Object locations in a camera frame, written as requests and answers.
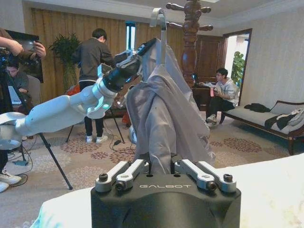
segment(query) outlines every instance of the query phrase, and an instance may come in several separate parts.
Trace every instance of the man in white hoodie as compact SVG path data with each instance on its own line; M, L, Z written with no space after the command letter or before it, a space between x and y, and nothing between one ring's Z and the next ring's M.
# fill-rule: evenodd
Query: man in white hoodie
M237 85L227 77L228 71L225 68L217 70L216 78L217 84L214 88L214 97L210 101L209 114L207 123L216 125L217 112L228 111L234 109L238 104L238 87Z

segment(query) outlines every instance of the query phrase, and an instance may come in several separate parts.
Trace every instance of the white bed sheet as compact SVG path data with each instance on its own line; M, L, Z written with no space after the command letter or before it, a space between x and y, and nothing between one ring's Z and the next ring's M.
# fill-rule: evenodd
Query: white bed sheet
M304 154L226 167L242 192L241 228L304 228ZM33 228L91 227L92 188L44 202Z

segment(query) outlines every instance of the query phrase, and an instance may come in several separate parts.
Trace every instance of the wooden sofa frame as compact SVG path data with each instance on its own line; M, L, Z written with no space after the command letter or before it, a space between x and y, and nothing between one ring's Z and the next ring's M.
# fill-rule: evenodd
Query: wooden sofa frame
M282 103L282 104L289 104L289 105L304 105L304 102L303 103L291 103L291 102L286 102L286 101L277 101L276 104L278 103ZM294 141L295 140L299 140L299 139L302 139L304 138L303 136L303 133L304 133L304 125L301 126L299 129L297 130L294 130L292 132L289 132L289 134L284 134L282 132L278 132L278 131L275 131L273 129L266 129L264 126L261 126L259 124L256 124L256 123L253 123L253 122L250 122L248 120L244 120L242 118L239 118L239 117L236 117L236 116L233 116L231 114L228 114L228 113L225 113L225 112L222 112L221 114L221 119L220 119L220 124L223 123L224 119L225 119L225 116L228 116L232 119L235 119L235 120L239 120L249 126L252 126L252 127L255 127L255 128L258 128L262 131L265 131L265 132L268 132L268 133L271 133L271 134L274 134L276 136L279 136L281 138L284 138L284 139L287 139L288 140L288 152L290 155L293 155L294 154Z

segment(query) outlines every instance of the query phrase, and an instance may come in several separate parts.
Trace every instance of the doorway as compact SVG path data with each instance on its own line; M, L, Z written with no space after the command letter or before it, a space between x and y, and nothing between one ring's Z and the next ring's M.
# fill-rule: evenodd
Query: doorway
M223 35L225 38L225 68L228 70L228 77L239 87L238 104L242 97L251 33L252 28Z

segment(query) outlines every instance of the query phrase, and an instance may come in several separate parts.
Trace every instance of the green plant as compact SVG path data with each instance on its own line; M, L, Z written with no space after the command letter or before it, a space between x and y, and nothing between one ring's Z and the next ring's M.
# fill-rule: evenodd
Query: green plant
M59 34L54 43L49 47L49 49L55 53L55 56L59 58L63 64L63 83L65 91L68 90L70 86L76 85L77 83L72 54L76 51L79 44L80 41L75 33L70 34L67 37Z
M232 71L231 71L231 79L234 83L240 88L242 84L243 78L243 70L245 66L245 60L243 60L244 55L239 51L234 53Z

